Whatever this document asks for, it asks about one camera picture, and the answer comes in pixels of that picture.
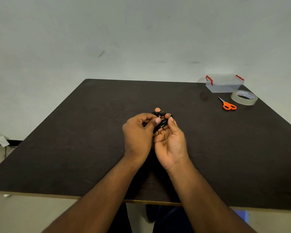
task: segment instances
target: black baseboard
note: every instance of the black baseboard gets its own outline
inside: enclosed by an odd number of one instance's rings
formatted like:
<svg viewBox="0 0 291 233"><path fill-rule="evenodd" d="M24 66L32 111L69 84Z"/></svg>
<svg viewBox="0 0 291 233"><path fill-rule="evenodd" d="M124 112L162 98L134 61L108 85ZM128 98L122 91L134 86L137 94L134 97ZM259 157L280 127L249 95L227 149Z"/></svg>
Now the black baseboard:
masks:
<svg viewBox="0 0 291 233"><path fill-rule="evenodd" d="M22 141L19 140L7 140L10 146L18 146Z"/></svg>

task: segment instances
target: red clip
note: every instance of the red clip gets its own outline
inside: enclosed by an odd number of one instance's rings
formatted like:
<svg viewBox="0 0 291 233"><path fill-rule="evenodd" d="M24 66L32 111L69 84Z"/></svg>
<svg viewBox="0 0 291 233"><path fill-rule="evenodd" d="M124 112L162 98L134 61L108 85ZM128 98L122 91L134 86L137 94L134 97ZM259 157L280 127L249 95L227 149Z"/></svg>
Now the red clip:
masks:
<svg viewBox="0 0 291 233"><path fill-rule="evenodd" d="M240 78L241 80L243 80L244 81L244 79L243 78L241 78L240 76L238 76L238 75L235 75L236 77L238 77L238 78Z"/></svg>
<svg viewBox="0 0 291 233"><path fill-rule="evenodd" d="M209 78L210 79L210 82L211 82L211 86L213 86L213 80L207 75L206 76L206 80L207 80L207 78Z"/></svg>

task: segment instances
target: tape roll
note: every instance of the tape roll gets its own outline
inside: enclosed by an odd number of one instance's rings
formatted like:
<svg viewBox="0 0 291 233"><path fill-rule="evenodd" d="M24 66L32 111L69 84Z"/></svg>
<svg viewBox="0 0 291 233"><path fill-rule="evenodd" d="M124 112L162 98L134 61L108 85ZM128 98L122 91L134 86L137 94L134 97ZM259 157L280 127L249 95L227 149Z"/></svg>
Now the tape roll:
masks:
<svg viewBox="0 0 291 233"><path fill-rule="evenodd" d="M258 97L252 92L237 90L234 91L231 95L233 101L242 104L242 105L254 105L258 100Z"/></svg>

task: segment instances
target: person's left hand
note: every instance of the person's left hand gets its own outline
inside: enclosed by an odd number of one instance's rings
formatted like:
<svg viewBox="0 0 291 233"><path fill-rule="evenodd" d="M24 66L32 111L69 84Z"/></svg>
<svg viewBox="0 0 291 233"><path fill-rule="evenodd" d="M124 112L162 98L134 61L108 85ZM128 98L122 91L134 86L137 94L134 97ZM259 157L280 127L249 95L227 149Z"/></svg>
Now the person's left hand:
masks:
<svg viewBox="0 0 291 233"><path fill-rule="evenodd" d="M138 114L123 125L125 154L141 166L151 149L153 130L161 122L154 114Z"/></svg>

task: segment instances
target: wall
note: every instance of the wall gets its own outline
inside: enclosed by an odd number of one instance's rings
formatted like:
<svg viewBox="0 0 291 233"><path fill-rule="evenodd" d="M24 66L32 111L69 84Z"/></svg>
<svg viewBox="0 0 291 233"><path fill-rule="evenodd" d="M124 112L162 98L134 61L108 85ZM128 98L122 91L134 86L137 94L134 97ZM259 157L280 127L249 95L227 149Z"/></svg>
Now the wall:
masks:
<svg viewBox="0 0 291 233"><path fill-rule="evenodd" d="M291 123L291 0L0 0L0 132L10 139L86 78L210 73L241 75Z"/></svg>

